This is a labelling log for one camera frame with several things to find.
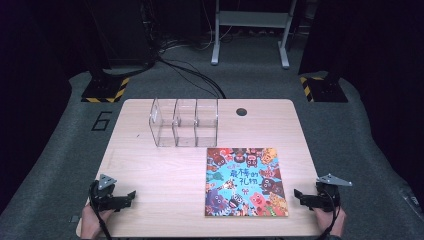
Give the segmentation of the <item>black cabinet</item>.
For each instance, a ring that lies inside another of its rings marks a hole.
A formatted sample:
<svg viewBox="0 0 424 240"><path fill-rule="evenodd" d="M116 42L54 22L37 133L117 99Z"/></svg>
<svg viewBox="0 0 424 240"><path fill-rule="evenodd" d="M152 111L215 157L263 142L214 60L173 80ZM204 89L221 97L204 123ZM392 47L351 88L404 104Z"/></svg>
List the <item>black cabinet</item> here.
<svg viewBox="0 0 424 240"><path fill-rule="evenodd" d="M154 63L141 0L88 0L88 4L111 66L147 67Z"/></svg>

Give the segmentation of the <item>grey printed strip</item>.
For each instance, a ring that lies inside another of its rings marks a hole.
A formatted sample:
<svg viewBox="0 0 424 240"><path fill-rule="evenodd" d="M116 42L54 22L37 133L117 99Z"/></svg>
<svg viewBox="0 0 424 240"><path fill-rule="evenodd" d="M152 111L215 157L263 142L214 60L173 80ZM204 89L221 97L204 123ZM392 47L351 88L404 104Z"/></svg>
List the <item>grey printed strip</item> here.
<svg viewBox="0 0 424 240"><path fill-rule="evenodd" d="M424 212L421 209L418 199L410 189L401 189L400 195L419 217L424 216Z"/></svg>

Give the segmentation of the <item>white metal stand frame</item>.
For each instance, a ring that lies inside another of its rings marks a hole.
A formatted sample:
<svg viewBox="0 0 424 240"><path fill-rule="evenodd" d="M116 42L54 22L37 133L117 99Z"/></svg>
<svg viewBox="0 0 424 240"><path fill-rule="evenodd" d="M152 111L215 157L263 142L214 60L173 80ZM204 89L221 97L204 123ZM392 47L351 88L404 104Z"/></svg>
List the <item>white metal stand frame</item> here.
<svg viewBox="0 0 424 240"><path fill-rule="evenodd" d="M281 66L283 69L289 69L290 63L287 55L286 44L290 33L297 0L289 1L290 5L288 12L272 13L221 10L220 0L215 0L215 42L212 51L211 64L216 66L219 63L221 26L279 28L284 30L282 39L278 42Z"/></svg>

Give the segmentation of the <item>black stand with striped base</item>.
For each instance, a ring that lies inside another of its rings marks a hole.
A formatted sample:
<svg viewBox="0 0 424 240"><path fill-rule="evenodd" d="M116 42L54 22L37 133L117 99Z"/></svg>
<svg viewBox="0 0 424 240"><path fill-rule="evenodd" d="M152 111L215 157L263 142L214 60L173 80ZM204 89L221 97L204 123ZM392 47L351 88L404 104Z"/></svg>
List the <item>black stand with striped base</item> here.
<svg viewBox="0 0 424 240"><path fill-rule="evenodd" d="M304 48L300 75L327 71L323 78L305 77L302 84L313 102L347 102L339 84L342 37L338 34L341 4L338 0L320 0Z"/></svg>
<svg viewBox="0 0 424 240"><path fill-rule="evenodd" d="M101 39L98 24L91 10L88 0L82 0L86 10L86 21L84 23L84 43L85 64L91 75L91 80L84 90L82 97L111 99L117 101L122 91L127 74L108 73L110 64L107 58Z"/></svg>

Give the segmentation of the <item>clear acrylic divided organizer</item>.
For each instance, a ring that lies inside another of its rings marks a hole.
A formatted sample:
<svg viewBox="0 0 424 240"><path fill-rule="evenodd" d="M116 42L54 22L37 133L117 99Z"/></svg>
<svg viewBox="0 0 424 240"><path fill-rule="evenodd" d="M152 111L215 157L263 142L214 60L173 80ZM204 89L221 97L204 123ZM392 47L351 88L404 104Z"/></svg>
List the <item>clear acrylic divided organizer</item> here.
<svg viewBox="0 0 424 240"><path fill-rule="evenodd" d="M215 147L218 100L156 98L149 127L157 147Z"/></svg>

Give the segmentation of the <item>colourful cartoon picture book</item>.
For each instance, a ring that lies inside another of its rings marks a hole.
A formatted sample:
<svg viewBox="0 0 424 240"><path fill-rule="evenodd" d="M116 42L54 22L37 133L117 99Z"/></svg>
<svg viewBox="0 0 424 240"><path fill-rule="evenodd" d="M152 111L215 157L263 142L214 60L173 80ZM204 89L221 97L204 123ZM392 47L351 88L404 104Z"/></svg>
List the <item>colourful cartoon picture book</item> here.
<svg viewBox="0 0 424 240"><path fill-rule="evenodd" d="M287 217L275 148L208 148L205 215Z"/></svg>

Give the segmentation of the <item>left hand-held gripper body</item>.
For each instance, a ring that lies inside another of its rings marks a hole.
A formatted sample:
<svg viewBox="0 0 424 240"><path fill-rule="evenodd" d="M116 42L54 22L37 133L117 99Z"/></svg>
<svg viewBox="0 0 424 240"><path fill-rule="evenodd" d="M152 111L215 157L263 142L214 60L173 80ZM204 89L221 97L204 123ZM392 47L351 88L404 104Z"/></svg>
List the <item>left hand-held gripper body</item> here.
<svg viewBox="0 0 424 240"><path fill-rule="evenodd" d="M116 180L105 174L101 174L89 187L90 206L95 212L114 210L118 202L126 201L125 197L114 197L113 191Z"/></svg>

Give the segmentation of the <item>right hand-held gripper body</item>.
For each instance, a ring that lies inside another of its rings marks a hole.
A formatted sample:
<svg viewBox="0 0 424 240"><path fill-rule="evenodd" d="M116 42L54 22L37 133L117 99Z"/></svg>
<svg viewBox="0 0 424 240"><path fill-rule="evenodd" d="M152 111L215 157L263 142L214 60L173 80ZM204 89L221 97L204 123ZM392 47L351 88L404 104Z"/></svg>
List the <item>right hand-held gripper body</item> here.
<svg viewBox="0 0 424 240"><path fill-rule="evenodd" d="M331 173L319 177L316 182L318 197L316 208L321 208L324 212L331 212L336 207L339 207L339 186L352 187L353 183L332 175Z"/></svg>

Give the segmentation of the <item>person's left hand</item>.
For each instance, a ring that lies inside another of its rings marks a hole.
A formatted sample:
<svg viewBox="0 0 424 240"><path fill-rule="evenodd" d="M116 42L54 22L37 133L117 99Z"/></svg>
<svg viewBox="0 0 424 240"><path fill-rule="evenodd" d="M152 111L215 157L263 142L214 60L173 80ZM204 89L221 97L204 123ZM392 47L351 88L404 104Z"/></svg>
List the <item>person's left hand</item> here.
<svg viewBox="0 0 424 240"><path fill-rule="evenodd" d="M89 204L82 209L81 217L80 238L82 240L96 240L102 229L97 215Z"/></svg>

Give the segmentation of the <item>person's right hand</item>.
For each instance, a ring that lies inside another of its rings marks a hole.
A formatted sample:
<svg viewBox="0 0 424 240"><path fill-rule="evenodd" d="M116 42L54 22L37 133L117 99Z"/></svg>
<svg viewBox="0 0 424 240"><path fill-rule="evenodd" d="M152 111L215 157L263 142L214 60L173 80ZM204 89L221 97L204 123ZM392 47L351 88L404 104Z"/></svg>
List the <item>person's right hand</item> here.
<svg viewBox="0 0 424 240"><path fill-rule="evenodd" d="M325 212L320 208L314 208L313 211L318 227L326 237L326 240L341 240L347 218L345 211L338 207L336 218L333 218L332 212Z"/></svg>

